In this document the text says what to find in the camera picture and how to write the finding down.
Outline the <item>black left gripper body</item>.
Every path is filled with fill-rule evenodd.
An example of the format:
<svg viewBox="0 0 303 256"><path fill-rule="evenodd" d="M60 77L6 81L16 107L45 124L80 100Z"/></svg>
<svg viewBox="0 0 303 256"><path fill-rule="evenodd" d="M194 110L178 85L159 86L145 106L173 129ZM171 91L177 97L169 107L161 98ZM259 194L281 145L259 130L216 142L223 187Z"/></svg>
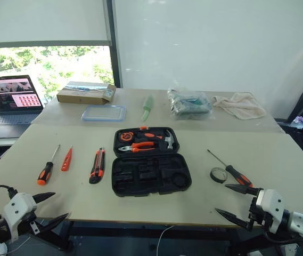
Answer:
<svg viewBox="0 0 303 256"><path fill-rule="evenodd" d="M18 235L21 236L24 234L39 234L40 229L35 220L36 215L33 211L25 214L18 225Z"/></svg>

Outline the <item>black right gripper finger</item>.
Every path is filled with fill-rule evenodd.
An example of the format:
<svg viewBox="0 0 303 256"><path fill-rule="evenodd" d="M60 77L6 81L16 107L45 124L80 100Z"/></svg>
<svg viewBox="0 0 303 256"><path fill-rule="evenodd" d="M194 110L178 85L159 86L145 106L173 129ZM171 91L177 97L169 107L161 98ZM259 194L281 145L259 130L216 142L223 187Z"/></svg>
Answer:
<svg viewBox="0 0 303 256"><path fill-rule="evenodd" d="M236 224L239 227L246 229L247 231L252 231L253 229L253 222L247 222L242 219L239 219L235 214L230 212L215 208L216 212L218 212L222 217L227 219L228 221Z"/></svg>
<svg viewBox="0 0 303 256"><path fill-rule="evenodd" d="M259 188L253 188L253 187L249 187L249 186L241 185L241 184L227 184L227 185L225 185L225 187L227 187L235 192L241 193L241 194L249 194L249 195L254 195L254 196L257 196L260 191Z"/></svg>

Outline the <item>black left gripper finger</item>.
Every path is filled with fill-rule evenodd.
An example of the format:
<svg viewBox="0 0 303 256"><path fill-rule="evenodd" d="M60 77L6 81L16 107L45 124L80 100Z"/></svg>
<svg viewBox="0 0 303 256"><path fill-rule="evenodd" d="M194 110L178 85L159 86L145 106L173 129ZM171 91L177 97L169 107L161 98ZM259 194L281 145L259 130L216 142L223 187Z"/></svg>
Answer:
<svg viewBox="0 0 303 256"><path fill-rule="evenodd" d="M47 235L53 229L55 229L60 223L62 223L68 215L69 215L69 213L62 214L62 215L52 219L51 221L49 221L46 225L38 223L38 230L39 230L38 234Z"/></svg>
<svg viewBox="0 0 303 256"><path fill-rule="evenodd" d="M46 193L40 193L40 194L36 194L33 195L33 201L35 204L41 203L47 199L49 199L50 197L54 196L55 193L54 192L46 192Z"/></svg>

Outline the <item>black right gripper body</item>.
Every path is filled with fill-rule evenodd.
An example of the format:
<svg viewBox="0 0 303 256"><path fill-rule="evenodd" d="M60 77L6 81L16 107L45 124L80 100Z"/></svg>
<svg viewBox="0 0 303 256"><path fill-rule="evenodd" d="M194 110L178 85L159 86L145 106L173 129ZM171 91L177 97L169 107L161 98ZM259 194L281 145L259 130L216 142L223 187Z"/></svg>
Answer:
<svg viewBox="0 0 303 256"><path fill-rule="evenodd" d="M253 225L256 222L264 228L270 228L273 224L272 210L273 206L270 199L254 197L249 209L249 222L253 222Z"/></svg>

